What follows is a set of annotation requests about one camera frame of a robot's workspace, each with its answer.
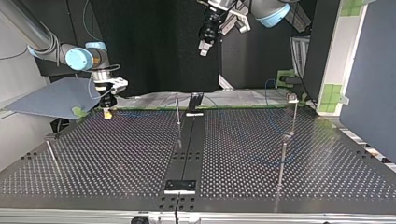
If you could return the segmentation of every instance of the cable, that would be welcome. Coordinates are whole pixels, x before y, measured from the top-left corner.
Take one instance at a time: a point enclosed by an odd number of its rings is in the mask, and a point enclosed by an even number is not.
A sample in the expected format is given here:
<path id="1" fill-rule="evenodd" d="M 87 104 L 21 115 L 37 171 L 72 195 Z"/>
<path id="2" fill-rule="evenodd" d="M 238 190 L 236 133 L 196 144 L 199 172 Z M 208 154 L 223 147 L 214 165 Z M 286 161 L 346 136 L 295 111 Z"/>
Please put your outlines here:
<path id="1" fill-rule="evenodd" d="M 101 71 L 106 71 L 106 72 L 114 72 L 114 71 L 119 70 L 120 68 L 121 68 L 121 65 L 116 63 L 116 64 L 110 65 L 108 68 L 100 69 L 100 70 Z M 91 94 L 91 80 L 92 80 L 92 73 L 91 73 L 91 76 L 90 76 L 90 80 L 88 81 L 88 94 L 90 95 L 91 99 L 93 99 L 93 100 L 100 99 L 100 98 L 106 96 L 107 94 L 109 94 L 112 91 L 112 89 L 110 89 L 110 90 L 108 90 L 107 92 L 103 93 L 100 96 L 92 97 L 92 94 Z"/>
<path id="2" fill-rule="evenodd" d="M 101 39 L 99 39 L 99 38 L 95 37 L 93 34 L 91 34 L 91 32 L 87 28 L 87 24 L 85 23 L 85 14 L 87 12 L 87 5 L 88 5 L 89 2 L 90 2 L 90 0 L 87 0 L 87 2 L 85 3 L 85 6 L 84 6 L 84 10 L 82 11 L 82 23 L 84 24 L 85 31 L 87 32 L 87 34 L 90 37 L 92 37 L 95 40 L 102 41 Z"/>
<path id="3" fill-rule="evenodd" d="M 27 51 L 27 48 L 23 52 L 21 52 L 19 54 L 16 54 L 16 55 L 13 55 L 13 56 L 9 56 L 9 57 L 5 57 L 5 58 L 0 58 L 0 60 L 8 60 L 8 59 L 17 58 L 17 57 L 21 56 L 22 54 L 26 53 L 26 51 Z"/>
<path id="4" fill-rule="evenodd" d="M 72 19 L 73 16 L 72 16 L 72 11 L 70 10 L 70 6 L 69 6 L 69 0 L 66 0 L 65 2 L 66 2 L 66 8 L 67 8 L 67 15 L 69 16 L 70 25 L 71 25 L 72 31 L 73 31 L 73 37 L 74 37 L 75 42 L 76 42 L 75 44 L 78 45 L 77 35 L 76 35 L 76 28 L 75 28 L 74 23 L 73 23 L 73 19 Z"/>
<path id="5" fill-rule="evenodd" d="M 297 63 L 297 59 L 296 59 L 296 56 L 294 54 L 294 45 L 293 45 L 292 39 L 294 38 L 294 21 L 295 21 L 295 17 L 296 17 L 297 11 L 298 11 L 298 6 L 299 6 L 299 4 L 297 2 L 296 7 L 294 8 L 293 19 L 291 21 L 291 39 L 290 39 L 291 56 L 293 57 L 293 60 L 296 63 Z M 311 98 L 312 104 L 314 104 L 315 109 L 318 109 L 317 104 L 314 102 L 314 98 L 312 98 L 311 94 L 309 93 L 308 89 L 306 88 L 306 86 L 304 84 L 303 78 L 302 78 L 298 68 L 296 69 L 296 71 L 297 71 L 298 78 L 301 80 L 301 83 L 303 84 L 303 87 L 304 87 L 304 90 L 305 90 L 306 94 L 308 95 L 309 98 Z"/>
<path id="6" fill-rule="evenodd" d="M 47 49 L 44 50 L 37 50 L 34 49 L 34 51 L 38 54 L 50 54 L 53 51 L 55 51 L 55 61 L 56 61 L 56 65 L 59 67 L 60 64 L 60 54 L 61 54 L 61 49 L 62 46 L 60 44 L 60 41 L 58 39 L 58 36 L 56 36 L 47 26 L 46 24 L 44 24 L 43 22 L 41 22 L 41 24 L 46 28 L 47 32 L 49 33 L 50 36 L 50 44 L 49 47 Z"/>
<path id="7" fill-rule="evenodd" d="M 91 74 L 91 76 L 90 76 L 90 80 L 88 81 L 88 94 L 90 95 L 91 99 L 93 99 L 93 100 L 100 99 L 100 98 L 106 96 L 107 94 L 109 94 L 109 93 L 111 92 L 112 89 L 106 91 L 105 93 L 103 93 L 103 94 L 100 95 L 100 96 L 93 97 L 92 94 L 91 94 L 91 80 L 92 80 L 92 74 Z"/>

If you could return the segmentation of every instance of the small yellow object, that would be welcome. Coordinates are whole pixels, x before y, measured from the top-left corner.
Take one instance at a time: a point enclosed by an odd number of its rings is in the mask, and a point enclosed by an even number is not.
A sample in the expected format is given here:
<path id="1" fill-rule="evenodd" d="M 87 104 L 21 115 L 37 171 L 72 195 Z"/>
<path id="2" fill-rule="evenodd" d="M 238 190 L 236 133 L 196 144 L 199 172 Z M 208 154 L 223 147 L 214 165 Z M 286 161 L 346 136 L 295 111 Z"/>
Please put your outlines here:
<path id="1" fill-rule="evenodd" d="M 111 114 L 111 112 L 109 110 L 104 110 L 104 115 L 105 115 L 105 119 L 112 119 L 113 115 Z"/>

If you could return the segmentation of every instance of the gray cable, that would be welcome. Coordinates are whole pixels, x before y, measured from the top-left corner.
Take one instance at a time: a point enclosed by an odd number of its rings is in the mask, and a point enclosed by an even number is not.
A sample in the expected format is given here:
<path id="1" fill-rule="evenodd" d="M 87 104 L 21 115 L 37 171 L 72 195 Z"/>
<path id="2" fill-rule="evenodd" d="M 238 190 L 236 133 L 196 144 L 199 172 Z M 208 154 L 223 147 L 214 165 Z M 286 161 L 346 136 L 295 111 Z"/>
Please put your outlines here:
<path id="1" fill-rule="evenodd" d="M 116 70 L 119 70 L 120 68 L 121 68 L 121 65 L 113 64 L 113 65 L 110 65 L 108 69 L 103 69 L 103 70 L 107 71 L 107 72 L 114 72 Z M 91 94 L 91 80 L 92 80 L 92 73 L 91 73 L 91 76 L 90 76 L 90 80 L 88 81 L 88 94 L 90 95 L 91 99 L 93 99 L 93 100 L 100 99 L 100 98 L 106 96 L 107 94 L 109 94 L 112 91 L 112 89 L 110 89 L 107 92 L 105 92 L 104 94 L 102 94 L 101 96 L 93 97 L 92 94 Z"/>
<path id="2" fill-rule="evenodd" d="M 87 2 L 85 3 L 85 6 L 84 6 L 84 10 L 82 11 L 82 23 L 84 24 L 85 31 L 87 32 L 87 34 L 90 37 L 92 37 L 95 40 L 102 41 L 101 39 L 99 39 L 99 38 L 95 37 L 93 34 L 91 34 L 91 32 L 87 28 L 87 24 L 85 24 L 85 13 L 87 12 L 87 5 L 89 2 L 90 2 L 90 0 L 87 0 Z"/>

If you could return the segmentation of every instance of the black center rail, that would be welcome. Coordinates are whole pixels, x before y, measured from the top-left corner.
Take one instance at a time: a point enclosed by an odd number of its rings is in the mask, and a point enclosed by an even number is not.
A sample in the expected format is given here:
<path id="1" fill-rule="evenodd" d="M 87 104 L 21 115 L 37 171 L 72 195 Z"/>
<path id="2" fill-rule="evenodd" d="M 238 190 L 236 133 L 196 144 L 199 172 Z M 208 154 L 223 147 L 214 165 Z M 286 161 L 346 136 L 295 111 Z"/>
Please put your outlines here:
<path id="1" fill-rule="evenodd" d="M 206 110 L 177 125 L 169 110 L 94 114 L 1 172 L 0 208 L 396 215 L 396 174 L 309 108 L 290 136 L 292 116 Z M 164 193 L 180 180 L 194 193 Z"/>

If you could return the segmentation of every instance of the white wall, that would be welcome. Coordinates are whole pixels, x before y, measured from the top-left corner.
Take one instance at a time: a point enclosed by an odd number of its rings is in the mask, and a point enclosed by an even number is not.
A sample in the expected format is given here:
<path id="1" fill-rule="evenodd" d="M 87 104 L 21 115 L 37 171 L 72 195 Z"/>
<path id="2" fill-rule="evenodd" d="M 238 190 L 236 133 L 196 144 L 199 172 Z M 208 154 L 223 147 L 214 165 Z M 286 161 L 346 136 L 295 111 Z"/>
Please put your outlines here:
<path id="1" fill-rule="evenodd" d="M 26 49 L 23 40 L 0 20 L 0 59 Z M 9 60 L 0 60 L 0 108 L 46 85 L 35 59 L 26 52 Z M 52 119 L 0 111 L 0 170 L 39 146 L 51 132 Z"/>

